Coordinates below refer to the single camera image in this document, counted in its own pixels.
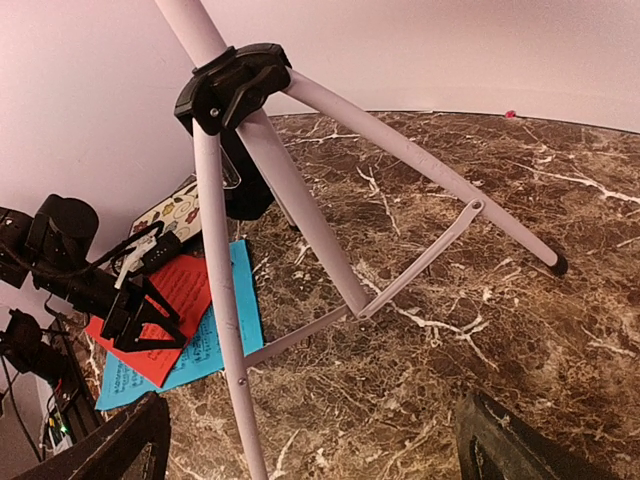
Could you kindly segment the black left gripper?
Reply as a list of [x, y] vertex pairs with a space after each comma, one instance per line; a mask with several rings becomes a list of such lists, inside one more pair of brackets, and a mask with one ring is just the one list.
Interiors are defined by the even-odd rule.
[[179, 329], [180, 315], [150, 280], [180, 252], [173, 232], [138, 243], [124, 257], [114, 287], [117, 295], [100, 336], [126, 353], [182, 349], [187, 338]]

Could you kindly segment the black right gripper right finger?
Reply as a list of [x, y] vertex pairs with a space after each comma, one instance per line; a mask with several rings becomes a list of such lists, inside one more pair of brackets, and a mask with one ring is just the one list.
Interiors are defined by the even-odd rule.
[[483, 392], [468, 393], [455, 410], [463, 479], [613, 479], [538, 433]]

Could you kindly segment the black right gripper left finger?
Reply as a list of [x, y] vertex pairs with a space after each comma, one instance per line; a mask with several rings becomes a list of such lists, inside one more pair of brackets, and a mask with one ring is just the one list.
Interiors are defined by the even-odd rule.
[[171, 425], [169, 405], [148, 392], [88, 437], [19, 479], [163, 479]]

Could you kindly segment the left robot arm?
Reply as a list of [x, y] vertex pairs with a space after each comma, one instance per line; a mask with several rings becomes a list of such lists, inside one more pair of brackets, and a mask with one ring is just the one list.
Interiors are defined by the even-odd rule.
[[93, 207], [49, 195], [35, 215], [1, 211], [1, 279], [69, 302], [103, 321], [101, 338], [125, 353], [181, 350], [178, 312], [148, 275], [179, 253], [181, 242], [155, 221], [94, 261], [87, 254], [99, 227]]

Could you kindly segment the red sheet music page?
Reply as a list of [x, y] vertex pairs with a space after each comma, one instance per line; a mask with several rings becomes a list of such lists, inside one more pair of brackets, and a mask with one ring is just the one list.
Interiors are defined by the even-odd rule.
[[[179, 255], [154, 273], [151, 283], [179, 315], [179, 329], [186, 344], [194, 337], [200, 322], [211, 306], [207, 267], [203, 257]], [[142, 375], [155, 387], [162, 387], [181, 356], [178, 349], [126, 353], [117, 350], [113, 340], [100, 336], [103, 320], [93, 316], [85, 332], [118, 360]]]

